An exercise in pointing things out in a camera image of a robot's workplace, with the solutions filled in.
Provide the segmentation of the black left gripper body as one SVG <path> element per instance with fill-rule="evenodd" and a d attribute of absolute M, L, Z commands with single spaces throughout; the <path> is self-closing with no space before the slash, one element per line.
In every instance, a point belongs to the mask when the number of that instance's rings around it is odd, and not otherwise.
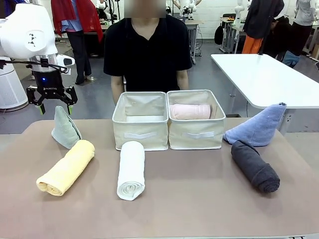
<path fill-rule="evenodd" d="M 32 71 L 37 85 L 39 99 L 67 99 L 65 88 L 62 84 L 61 73 L 57 70 L 51 72 Z"/>

